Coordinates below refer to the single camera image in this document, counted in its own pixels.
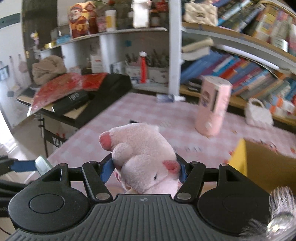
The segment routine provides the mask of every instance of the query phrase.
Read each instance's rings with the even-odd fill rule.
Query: yellow box
[[[241,139],[229,164],[267,192],[288,186],[296,194],[296,158]]]

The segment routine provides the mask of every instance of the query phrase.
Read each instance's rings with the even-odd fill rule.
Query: plush pig ear
[[[101,147],[104,150],[111,151],[112,141],[111,141],[111,138],[110,138],[110,133],[108,131],[103,132],[102,134],[100,134],[99,142],[100,142]]]
[[[170,174],[179,175],[181,167],[177,161],[163,161],[163,165],[167,168]]]
[[[119,178],[119,173],[116,169],[114,171],[114,175],[115,175],[115,178],[117,179],[117,181],[119,181],[121,183],[120,178]]]

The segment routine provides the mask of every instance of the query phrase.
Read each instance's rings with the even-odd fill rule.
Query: floor
[[[34,160],[39,155],[45,155],[43,139],[38,128],[39,122],[34,117],[28,118],[17,126],[11,135],[3,117],[0,113],[0,155],[6,154],[11,158],[19,160]],[[3,179],[24,182],[31,173],[9,173],[2,176]],[[14,232],[14,227],[9,218],[0,218],[0,227],[9,233]],[[4,241],[9,237],[6,233],[0,230],[0,241]]]

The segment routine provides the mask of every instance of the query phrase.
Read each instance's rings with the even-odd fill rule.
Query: red package
[[[68,73],[61,75],[43,85],[35,93],[29,115],[36,113],[48,104],[70,95],[76,91],[96,91],[99,89],[107,73],[80,75]]]
[[[296,106],[296,95],[294,95],[292,103]]]

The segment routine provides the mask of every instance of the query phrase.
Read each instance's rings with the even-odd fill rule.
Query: beige towel
[[[65,74],[67,69],[59,56],[49,56],[32,65],[33,80],[37,85],[43,85],[58,75]]]

